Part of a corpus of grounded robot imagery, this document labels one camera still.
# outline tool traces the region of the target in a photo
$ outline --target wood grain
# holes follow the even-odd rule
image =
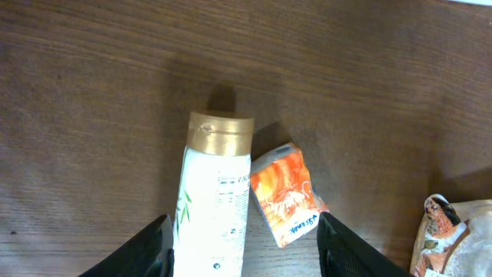
[[[0,274],[80,274],[173,215],[188,113],[231,103],[408,267],[429,193],[492,197],[440,185],[492,166],[491,45],[492,9],[431,0],[2,1]],[[278,249],[250,203],[243,276],[319,276],[315,238]]]

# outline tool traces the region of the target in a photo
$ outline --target brown wooden surface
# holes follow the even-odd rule
[[[492,198],[491,66],[472,5],[1,1],[0,273],[80,274],[173,215],[188,113],[231,105],[408,267],[429,193]],[[243,276],[320,275],[315,232],[278,249],[250,204]]]

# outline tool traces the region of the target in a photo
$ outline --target orange packet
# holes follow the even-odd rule
[[[302,151],[293,143],[253,162],[251,188],[280,248],[314,229],[320,213],[328,211],[313,190]]]

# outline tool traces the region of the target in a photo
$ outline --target white bottle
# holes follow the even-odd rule
[[[174,225],[174,277],[241,276],[254,120],[192,112]]]

